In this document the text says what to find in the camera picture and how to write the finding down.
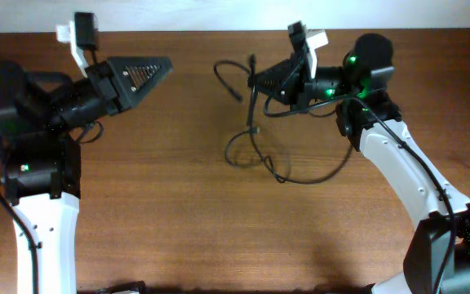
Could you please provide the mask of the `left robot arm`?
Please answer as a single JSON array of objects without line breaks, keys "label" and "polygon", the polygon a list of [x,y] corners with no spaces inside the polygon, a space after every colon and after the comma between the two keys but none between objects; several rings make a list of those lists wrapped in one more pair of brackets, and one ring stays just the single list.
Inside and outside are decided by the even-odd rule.
[{"label": "left robot arm", "polygon": [[0,60],[0,203],[21,293],[74,293],[81,147],[105,116],[135,108],[171,71],[166,56],[114,56],[74,81]]}]

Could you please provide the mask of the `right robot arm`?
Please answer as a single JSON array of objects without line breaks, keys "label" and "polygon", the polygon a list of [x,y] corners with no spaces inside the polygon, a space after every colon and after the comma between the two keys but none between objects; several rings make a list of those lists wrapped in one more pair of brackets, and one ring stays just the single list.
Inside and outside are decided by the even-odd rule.
[{"label": "right robot arm", "polygon": [[391,41],[363,34],[339,67],[317,65],[324,32],[292,33],[290,41],[290,58],[251,72],[253,93],[286,105],[291,115],[334,105],[340,134],[381,172],[415,228],[402,272],[366,292],[470,293],[470,198],[426,157],[390,99]]}]

